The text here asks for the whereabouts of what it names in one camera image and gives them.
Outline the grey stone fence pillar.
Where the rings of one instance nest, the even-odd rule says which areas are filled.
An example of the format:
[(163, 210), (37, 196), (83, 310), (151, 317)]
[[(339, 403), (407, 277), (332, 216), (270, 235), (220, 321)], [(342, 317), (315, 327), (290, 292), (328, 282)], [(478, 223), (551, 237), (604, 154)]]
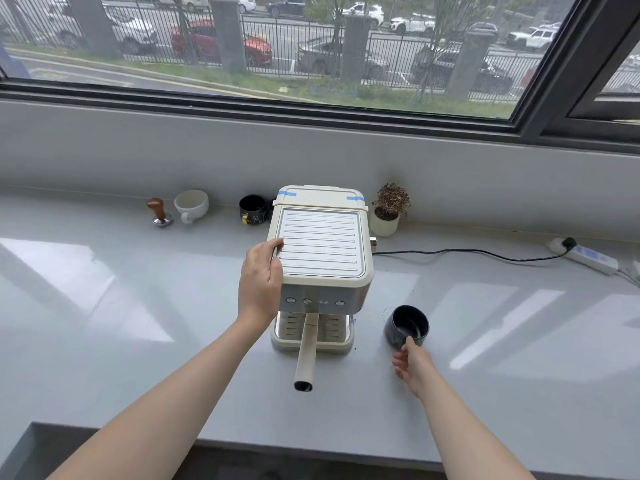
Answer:
[(490, 32), (468, 31), (465, 34), (444, 93), (447, 99), (468, 99), (493, 39)]
[(371, 21), (368, 17), (347, 15), (344, 19), (340, 79), (359, 84), (366, 72), (366, 50)]
[(229, 73), (246, 73), (247, 63), (238, 3), (233, 0), (211, 0), (209, 5), (223, 69)]
[(122, 60), (111, 23), (101, 0), (66, 0), (93, 55), (102, 59)]

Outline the dried brown plant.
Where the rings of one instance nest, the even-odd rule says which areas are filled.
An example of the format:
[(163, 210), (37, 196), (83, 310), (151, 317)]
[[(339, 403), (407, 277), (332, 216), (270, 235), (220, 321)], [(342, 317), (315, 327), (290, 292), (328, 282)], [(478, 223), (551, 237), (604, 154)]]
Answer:
[(374, 214), (384, 221), (393, 221), (406, 214), (411, 206), (407, 190), (395, 183), (386, 183), (378, 191), (374, 202)]

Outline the person's left forearm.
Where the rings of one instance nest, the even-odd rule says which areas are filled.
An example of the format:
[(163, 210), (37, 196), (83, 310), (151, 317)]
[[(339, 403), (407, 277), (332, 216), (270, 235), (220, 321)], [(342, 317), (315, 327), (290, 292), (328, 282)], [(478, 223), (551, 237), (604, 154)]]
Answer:
[(98, 430), (47, 480), (171, 480), (273, 320), (254, 310)]

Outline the cream portafilter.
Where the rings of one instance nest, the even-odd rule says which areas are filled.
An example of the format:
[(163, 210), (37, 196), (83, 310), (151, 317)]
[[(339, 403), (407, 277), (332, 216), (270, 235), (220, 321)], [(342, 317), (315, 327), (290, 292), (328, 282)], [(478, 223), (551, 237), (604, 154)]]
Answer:
[(299, 392), (311, 392), (314, 386), (318, 322), (318, 314), (306, 314), (294, 375), (294, 389)]

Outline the white plant pot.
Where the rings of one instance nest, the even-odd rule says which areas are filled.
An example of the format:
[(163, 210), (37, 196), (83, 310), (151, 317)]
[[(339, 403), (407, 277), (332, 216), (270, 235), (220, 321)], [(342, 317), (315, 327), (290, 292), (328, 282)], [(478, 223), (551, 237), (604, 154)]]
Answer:
[(399, 226), (399, 212), (390, 212), (374, 205), (369, 213), (369, 229), (379, 237), (389, 237), (396, 233)]

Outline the white power strip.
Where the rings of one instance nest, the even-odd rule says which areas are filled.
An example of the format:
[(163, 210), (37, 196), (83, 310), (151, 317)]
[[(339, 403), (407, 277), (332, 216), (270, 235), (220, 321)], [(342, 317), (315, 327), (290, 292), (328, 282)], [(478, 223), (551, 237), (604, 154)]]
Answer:
[(564, 253), (561, 245), (565, 238), (556, 237), (547, 242), (548, 249), (560, 257), (567, 258), (581, 265), (590, 267), (599, 273), (611, 276), (620, 271), (617, 259), (577, 244), (569, 253)]

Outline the wooden handled coffee tamper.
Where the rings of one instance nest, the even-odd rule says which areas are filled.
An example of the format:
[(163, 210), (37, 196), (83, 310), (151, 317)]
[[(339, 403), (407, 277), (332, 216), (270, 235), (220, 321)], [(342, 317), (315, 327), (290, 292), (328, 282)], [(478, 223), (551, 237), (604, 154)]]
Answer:
[(154, 213), (153, 224), (158, 228), (165, 228), (173, 223), (170, 213), (164, 208), (164, 201), (160, 198), (151, 198), (147, 201), (147, 207)]

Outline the white ceramic cup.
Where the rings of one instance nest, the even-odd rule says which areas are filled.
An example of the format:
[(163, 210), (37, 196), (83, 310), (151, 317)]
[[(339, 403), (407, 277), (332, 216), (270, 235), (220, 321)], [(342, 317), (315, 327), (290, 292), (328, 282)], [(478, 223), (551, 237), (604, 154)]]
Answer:
[(208, 213), (209, 196), (202, 190), (191, 189), (178, 194), (173, 204), (183, 224), (190, 225)]

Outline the black metal fence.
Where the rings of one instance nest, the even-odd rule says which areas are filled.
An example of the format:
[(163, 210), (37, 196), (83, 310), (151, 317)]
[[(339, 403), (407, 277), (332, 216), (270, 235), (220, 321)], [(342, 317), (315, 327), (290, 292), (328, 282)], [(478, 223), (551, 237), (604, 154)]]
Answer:
[[(190, 12), (175, 6), (100, 0), (121, 53), (122, 64), (151, 68), (199, 67), (221, 71), (211, 8)], [(333, 26), (286, 19), (239, 16), (248, 71), (261, 77), (302, 82), (339, 80), (340, 47), (332, 48)], [(9, 48), (60, 57), (100, 60), (68, 0), (0, 0), (0, 41)], [(420, 49), (427, 40), (369, 31), (361, 84), (419, 91)], [(541, 56), (490, 47), (470, 97), (517, 102), (535, 74)]]

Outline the person's right hand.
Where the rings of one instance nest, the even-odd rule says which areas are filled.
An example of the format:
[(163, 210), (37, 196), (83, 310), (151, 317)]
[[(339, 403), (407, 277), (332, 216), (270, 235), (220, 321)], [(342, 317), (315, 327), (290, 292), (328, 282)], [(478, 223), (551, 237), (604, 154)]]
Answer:
[(415, 345), (410, 356), (401, 354), (401, 350), (392, 355), (394, 372), (409, 388), (411, 393), (421, 402), (428, 397), (429, 389), (438, 376), (429, 352), (422, 346)]

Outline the cream espresso machine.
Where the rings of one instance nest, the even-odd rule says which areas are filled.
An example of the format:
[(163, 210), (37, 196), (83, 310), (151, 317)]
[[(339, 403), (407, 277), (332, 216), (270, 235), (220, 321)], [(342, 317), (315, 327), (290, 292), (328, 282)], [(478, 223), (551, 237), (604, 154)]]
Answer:
[(364, 195), (335, 186), (286, 185), (297, 196), (273, 201), (268, 239), (284, 238), (275, 253), (283, 266), (280, 306), (270, 335), (274, 348), (298, 351), (306, 314), (318, 314), (317, 350), (347, 354), (355, 339), (355, 315), (374, 277)]

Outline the row of parked cars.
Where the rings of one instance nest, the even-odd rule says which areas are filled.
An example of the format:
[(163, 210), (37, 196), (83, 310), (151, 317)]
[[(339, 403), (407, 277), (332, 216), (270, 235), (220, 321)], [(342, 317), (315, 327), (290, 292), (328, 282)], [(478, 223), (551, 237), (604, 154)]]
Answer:
[[(161, 63), (194, 60), (222, 66), (210, 6), (183, 0), (186, 28), (181, 28), (178, 8), (170, 0), (134, 0), (126, 6), (104, 3), (124, 55), (155, 57)], [(304, 0), (283, 0), (268, 6), (267, 18), (249, 15), (253, 0), (237, 0), (241, 14), (244, 51), (251, 71), (277, 76), (340, 78), (344, 29), (334, 38), (334, 26), (295, 20), (281, 8), (304, 7)], [(371, 6), (371, 30), (366, 50), (363, 84), (417, 89), (428, 72), (426, 49), (435, 19), (414, 14), (382, 23), (380, 6)], [(45, 3), (37, 21), (45, 40), (68, 48), (89, 48), (66, 0)], [(512, 31), (504, 42), (492, 43), (476, 76), (472, 95), (498, 95), (503, 99), (529, 85), (541, 57), (559, 33), (561, 24)]]

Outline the dark window frame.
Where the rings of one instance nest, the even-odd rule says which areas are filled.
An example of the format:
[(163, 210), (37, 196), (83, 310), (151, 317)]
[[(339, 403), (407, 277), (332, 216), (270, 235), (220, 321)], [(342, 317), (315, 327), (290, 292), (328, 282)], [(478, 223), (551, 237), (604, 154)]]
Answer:
[(638, 30), (639, 0), (578, 0), (508, 120), (20, 79), (0, 82), (0, 100), (640, 155), (640, 94), (602, 94)]

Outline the person's right forearm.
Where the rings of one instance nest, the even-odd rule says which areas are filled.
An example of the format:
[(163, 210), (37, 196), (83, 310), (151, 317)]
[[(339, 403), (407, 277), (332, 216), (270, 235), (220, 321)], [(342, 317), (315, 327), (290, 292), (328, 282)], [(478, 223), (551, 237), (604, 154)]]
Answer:
[(535, 480), (437, 371), (421, 382), (420, 402), (447, 480)]

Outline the dark glazed mug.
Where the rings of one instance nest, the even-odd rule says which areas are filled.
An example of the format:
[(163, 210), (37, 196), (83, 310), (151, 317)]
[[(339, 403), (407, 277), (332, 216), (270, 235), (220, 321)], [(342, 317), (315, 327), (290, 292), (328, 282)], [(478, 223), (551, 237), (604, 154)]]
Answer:
[(384, 336), (388, 345), (399, 351), (411, 337), (413, 342), (422, 346), (430, 331), (430, 323), (420, 309), (411, 305), (396, 307), (387, 319)]

